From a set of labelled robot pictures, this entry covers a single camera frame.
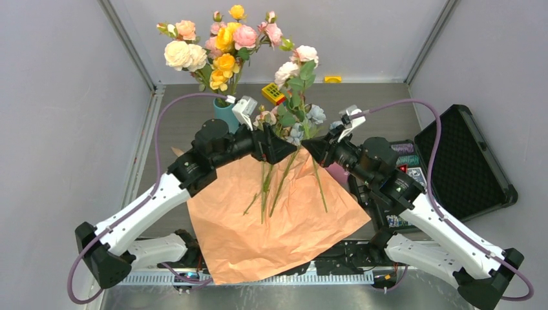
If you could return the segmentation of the light blue flower stem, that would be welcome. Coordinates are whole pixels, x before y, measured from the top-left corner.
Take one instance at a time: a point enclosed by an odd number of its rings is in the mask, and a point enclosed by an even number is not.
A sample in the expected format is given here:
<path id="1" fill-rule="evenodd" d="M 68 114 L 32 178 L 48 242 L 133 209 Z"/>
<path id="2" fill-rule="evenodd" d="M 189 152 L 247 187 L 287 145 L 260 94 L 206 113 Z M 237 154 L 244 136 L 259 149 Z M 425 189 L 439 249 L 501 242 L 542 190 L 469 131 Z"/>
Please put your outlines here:
<path id="1" fill-rule="evenodd" d="M 297 150 L 289 156 L 285 164 L 268 213 L 269 217 L 273 215 L 282 194 L 284 182 L 299 155 L 301 142 L 315 137 L 319 132 L 319 125 L 322 125 L 325 121 L 325 112 L 318 105 L 301 105 L 299 108 L 291 110 L 280 104 L 269 111 L 268 123 L 273 125 L 275 134 L 297 147 Z"/>

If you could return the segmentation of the teal ceramic vase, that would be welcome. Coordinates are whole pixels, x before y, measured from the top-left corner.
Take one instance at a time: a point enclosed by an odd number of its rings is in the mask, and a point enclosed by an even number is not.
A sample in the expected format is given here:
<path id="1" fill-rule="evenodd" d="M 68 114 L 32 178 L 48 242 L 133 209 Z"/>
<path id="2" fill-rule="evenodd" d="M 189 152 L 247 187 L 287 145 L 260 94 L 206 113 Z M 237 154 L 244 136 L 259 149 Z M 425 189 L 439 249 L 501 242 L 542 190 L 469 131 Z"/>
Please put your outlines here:
<path id="1" fill-rule="evenodd" d="M 239 126 L 238 119 L 232 111 L 234 105 L 220 98 L 214 99 L 213 102 L 215 118 L 225 121 L 230 133 L 235 133 Z"/>

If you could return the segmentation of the peach wrapping paper sheet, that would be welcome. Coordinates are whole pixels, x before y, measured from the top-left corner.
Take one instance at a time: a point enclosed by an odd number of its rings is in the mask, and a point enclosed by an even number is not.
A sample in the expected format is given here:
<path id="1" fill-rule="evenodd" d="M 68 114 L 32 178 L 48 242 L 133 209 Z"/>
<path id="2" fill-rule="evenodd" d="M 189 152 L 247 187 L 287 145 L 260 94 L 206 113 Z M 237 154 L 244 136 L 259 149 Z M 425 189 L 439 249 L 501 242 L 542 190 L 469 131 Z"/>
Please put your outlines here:
<path id="1" fill-rule="evenodd" d="M 262 175 L 271 171 L 267 201 Z M 370 221 L 306 150 L 271 170 L 252 157 L 217 171 L 188 210 L 216 284 L 254 282 L 309 262 Z"/>

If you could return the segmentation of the tan satin ribbon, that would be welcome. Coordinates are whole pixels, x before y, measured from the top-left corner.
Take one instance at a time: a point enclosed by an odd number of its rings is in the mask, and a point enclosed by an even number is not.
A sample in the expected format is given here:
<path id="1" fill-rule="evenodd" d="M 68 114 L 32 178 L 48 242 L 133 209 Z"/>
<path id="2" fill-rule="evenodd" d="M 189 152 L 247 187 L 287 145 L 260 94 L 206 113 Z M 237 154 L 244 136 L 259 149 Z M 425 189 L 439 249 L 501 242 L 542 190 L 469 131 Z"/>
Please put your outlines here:
<path id="1" fill-rule="evenodd" d="M 184 151 L 176 147 L 171 147 L 171 150 L 177 158 L 184 155 Z"/>

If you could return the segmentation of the yellow rose stems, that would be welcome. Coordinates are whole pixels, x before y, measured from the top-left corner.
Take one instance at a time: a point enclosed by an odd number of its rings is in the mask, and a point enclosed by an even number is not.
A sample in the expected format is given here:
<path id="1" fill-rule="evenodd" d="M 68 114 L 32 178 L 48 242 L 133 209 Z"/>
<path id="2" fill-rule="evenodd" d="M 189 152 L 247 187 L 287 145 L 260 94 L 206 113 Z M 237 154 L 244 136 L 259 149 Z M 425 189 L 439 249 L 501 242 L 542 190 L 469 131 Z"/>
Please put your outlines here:
<path id="1" fill-rule="evenodd" d="M 233 5 L 228 13 L 234 19 L 233 22 L 223 22 L 223 15 L 219 11 L 213 14 L 206 48 L 212 61 L 209 86 L 216 93 L 233 95 L 242 66 L 242 60 L 237 57 L 234 34 L 242 26 L 240 21 L 246 17 L 246 11 L 242 5 Z"/>

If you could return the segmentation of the pale pink rose stem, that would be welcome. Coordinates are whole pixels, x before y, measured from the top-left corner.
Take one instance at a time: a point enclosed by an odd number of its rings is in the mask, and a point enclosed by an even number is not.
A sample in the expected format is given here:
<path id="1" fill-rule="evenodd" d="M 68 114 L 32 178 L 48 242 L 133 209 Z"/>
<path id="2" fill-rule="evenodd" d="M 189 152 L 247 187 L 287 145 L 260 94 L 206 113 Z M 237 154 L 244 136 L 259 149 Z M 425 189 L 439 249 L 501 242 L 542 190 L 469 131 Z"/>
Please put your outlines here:
<path id="1" fill-rule="evenodd" d="M 291 53 L 290 60 L 275 73 L 275 84 L 286 97 L 284 106 L 293 110 L 301 105 L 312 105 L 306 102 L 306 91 L 315 82 L 318 51 L 308 45 L 295 46 L 289 39 L 282 40 L 280 49 Z"/>

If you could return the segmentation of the cream white rose stems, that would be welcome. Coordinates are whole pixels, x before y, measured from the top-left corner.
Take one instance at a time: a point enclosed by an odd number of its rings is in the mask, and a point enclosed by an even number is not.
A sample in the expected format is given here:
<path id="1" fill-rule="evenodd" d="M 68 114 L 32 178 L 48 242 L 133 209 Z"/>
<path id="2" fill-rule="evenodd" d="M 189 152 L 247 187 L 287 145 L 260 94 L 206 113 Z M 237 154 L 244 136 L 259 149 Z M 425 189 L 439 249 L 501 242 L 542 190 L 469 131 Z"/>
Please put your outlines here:
<path id="1" fill-rule="evenodd" d="M 208 51 L 200 45 L 185 41 L 171 41 L 164 48 L 165 64 L 175 71 L 188 72 L 198 83 L 199 91 L 227 94 L 226 78 L 221 75 L 221 83 L 213 81 L 213 67 L 209 62 Z"/>

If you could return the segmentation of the paper flower bouquet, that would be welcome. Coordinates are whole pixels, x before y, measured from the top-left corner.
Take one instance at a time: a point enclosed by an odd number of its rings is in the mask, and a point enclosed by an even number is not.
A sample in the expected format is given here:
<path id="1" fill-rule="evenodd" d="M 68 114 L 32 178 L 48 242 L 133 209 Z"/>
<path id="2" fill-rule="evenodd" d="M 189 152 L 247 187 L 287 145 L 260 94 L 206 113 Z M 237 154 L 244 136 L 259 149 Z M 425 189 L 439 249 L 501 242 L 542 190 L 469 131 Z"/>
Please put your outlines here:
<path id="1" fill-rule="evenodd" d="M 274 141 L 276 135 L 277 116 L 273 110 L 267 110 L 264 106 L 259 108 L 259 114 L 253 122 L 254 129 L 258 130 L 259 140 L 258 159 L 262 162 L 260 184 L 260 222 L 264 223 L 268 217 L 268 200 L 271 192 L 271 181 L 274 168 Z"/>

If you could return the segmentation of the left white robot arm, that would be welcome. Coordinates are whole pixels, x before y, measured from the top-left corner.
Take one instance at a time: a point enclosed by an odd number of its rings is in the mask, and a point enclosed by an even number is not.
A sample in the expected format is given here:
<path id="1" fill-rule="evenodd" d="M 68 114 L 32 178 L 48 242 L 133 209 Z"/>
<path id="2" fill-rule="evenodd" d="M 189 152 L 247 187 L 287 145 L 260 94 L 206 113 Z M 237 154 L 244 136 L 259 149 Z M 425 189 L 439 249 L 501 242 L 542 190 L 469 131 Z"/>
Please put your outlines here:
<path id="1" fill-rule="evenodd" d="M 218 168 L 246 156 L 276 164 L 297 150 L 270 126 L 260 130 L 241 124 L 232 134 L 220 119 L 207 120 L 191 145 L 129 206 L 96 225 L 83 222 L 77 226 L 78 252 L 100 288 L 114 287 L 133 269 L 146 265 L 178 262 L 182 267 L 193 266 L 198 250 L 179 234 L 144 242 L 138 237 L 170 210 L 213 183 Z"/>

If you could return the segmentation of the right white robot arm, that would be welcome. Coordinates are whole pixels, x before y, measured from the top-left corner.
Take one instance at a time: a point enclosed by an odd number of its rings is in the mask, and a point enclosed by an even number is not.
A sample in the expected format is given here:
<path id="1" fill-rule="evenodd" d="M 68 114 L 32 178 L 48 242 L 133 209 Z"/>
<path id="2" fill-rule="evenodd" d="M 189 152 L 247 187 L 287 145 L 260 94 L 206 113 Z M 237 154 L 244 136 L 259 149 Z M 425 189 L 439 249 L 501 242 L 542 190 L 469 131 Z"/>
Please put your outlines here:
<path id="1" fill-rule="evenodd" d="M 399 155 L 386 139 L 368 138 L 356 146 L 342 131 L 339 127 L 301 144 L 320 166 L 337 163 L 366 185 L 378 207 L 396 213 L 440 245 L 427 247 L 382 227 L 370 240 L 371 261 L 417 267 L 456 288 L 474 307 L 495 309 L 523 255 L 487 242 L 446 213 L 419 182 L 397 168 Z"/>

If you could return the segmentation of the pink plastic box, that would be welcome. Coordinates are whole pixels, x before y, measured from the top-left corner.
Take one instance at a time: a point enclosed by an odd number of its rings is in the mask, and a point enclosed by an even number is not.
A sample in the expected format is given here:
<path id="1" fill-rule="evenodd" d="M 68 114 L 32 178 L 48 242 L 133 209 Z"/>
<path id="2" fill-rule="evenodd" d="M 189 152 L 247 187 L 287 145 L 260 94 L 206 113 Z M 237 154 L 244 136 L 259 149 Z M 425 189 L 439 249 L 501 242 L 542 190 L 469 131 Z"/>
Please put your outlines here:
<path id="1" fill-rule="evenodd" d="M 340 165 L 333 163 L 329 167 L 326 167 L 325 170 L 340 185 L 346 185 L 348 183 L 349 173 L 345 171 Z"/>

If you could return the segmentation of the loose blue flower head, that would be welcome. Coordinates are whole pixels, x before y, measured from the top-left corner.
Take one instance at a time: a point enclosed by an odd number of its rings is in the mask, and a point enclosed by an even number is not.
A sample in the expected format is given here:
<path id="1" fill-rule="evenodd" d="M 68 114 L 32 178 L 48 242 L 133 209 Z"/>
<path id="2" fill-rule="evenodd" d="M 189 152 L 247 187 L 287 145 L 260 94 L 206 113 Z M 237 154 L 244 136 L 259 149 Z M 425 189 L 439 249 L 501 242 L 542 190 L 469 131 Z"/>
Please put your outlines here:
<path id="1" fill-rule="evenodd" d="M 343 125 L 343 123 L 341 121 L 334 121 L 330 124 L 329 130 L 336 129 L 340 125 Z"/>

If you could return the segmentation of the colourful toy block house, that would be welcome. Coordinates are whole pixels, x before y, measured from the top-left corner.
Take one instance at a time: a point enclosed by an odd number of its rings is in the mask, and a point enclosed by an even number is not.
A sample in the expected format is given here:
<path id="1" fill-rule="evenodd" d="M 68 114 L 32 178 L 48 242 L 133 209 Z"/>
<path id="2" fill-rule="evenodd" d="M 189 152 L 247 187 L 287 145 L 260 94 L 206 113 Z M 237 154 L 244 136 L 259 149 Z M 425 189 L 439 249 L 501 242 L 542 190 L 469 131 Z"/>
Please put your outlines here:
<path id="1" fill-rule="evenodd" d="M 273 105 L 277 106 L 286 101 L 285 95 L 275 83 L 269 83 L 261 88 L 261 94 Z"/>

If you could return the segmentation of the yellow toy block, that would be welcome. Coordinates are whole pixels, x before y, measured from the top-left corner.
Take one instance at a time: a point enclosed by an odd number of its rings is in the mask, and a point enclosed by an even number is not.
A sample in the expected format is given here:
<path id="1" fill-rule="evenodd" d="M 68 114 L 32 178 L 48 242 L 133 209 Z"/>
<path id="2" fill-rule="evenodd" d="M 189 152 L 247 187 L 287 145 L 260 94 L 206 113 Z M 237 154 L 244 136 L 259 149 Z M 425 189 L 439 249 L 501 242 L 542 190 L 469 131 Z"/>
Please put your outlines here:
<path id="1" fill-rule="evenodd" d="M 341 76 L 325 76 L 324 82 L 325 83 L 341 83 L 342 77 Z"/>

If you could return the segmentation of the black poker chip case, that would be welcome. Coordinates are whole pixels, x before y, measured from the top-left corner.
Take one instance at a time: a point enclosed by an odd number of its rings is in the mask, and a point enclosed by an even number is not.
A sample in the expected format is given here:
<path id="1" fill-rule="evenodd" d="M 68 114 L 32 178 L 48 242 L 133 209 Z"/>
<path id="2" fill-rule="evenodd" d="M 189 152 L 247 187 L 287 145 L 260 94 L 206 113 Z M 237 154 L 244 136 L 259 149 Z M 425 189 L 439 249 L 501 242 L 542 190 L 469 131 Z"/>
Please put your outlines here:
<path id="1" fill-rule="evenodd" d="M 461 222 L 514 205 L 518 192 L 487 145 L 471 110 L 452 105 L 440 116 L 441 139 L 432 173 L 432 190 L 441 206 Z M 427 188 L 427 168 L 436 135 L 433 121 L 413 139 L 390 145 L 399 158 L 397 167 Z M 375 230 L 389 227 L 400 233 L 419 231 L 410 222 L 368 197 L 368 189 L 348 176 L 350 193 L 371 217 Z"/>

